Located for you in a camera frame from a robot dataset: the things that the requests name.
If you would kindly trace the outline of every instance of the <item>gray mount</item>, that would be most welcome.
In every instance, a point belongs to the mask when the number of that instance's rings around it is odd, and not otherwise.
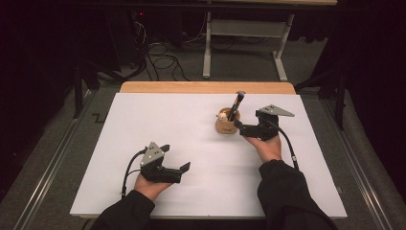
[[[262,107],[259,111],[270,114],[270,115],[279,115],[279,116],[287,116],[287,117],[294,117],[295,114],[288,112],[282,108],[279,108],[273,104],[270,104],[266,107]]]
[[[143,159],[141,160],[141,166],[145,166],[161,157],[164,157],[164,151],[161,150],[155,142],[151,142],[148,146],[146,153],[144,154]]]

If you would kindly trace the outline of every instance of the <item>person's left hand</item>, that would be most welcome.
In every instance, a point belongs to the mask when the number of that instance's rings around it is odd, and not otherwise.
[[[170,187],[172,183],[154,183],[147,181],[140,173],[135,181],[134,190],[140,192],[151,201],[154,201],[159,194]]]

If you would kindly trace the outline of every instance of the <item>person's right hand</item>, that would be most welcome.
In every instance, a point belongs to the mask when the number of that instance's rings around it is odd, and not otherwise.
[[[159,194],[161,194],[165,189],[169,188],[172,183],[154,183],[149,182],[140,173],[138,174],[137,180],[135,181],[134,190],[140,192],[151,201],[154,201]]]
[[[282,144],[279,135],[267,141],[261,141],[255,137],[243,137],[255,147],[262,163],[270,160],[282,160]]]

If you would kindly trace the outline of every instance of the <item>white paper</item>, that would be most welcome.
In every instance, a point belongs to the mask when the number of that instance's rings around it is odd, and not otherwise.
[[[214,128],[218,111],[232,106],[235,98],[236,94],[116,94],[71,214],[98,215],[120,200],[128,162],[153,141],[170,145],[165,167],[179,169],[191,162],[181,183],[155,200],[153,217],[264,217],[257,197],[261,162],[255,149],[238,132],[220,134]],[[329,217],[346,217],[300,96],[246,94],[238,109],[240,120],[256,125],[255,110],[269,104],[295,114],[280,116],[280,127],[290,139],[313,199]],[[282,158],[293,166],[281,138]],[[134,161],[132,170],[140,168],[141,159],[142,155]],[[128,178],[127,192],[136,176]]]

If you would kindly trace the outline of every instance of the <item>dark curtain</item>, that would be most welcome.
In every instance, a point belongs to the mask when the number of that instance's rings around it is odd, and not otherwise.
[[[348,2],[350,6],[360,1]],[[341,70],[358,117],[372,146],[406,200],[403,121],[406,85],[406,18],[402,1],[374,0],[366,11],[346,14],[337,24],[314,70],[313,78],[331,69]],[[318,81],[334,84],[337,76]]]
[[[0,199],[72,85],[74,62],[60,28],[47,2],[0,3]]]

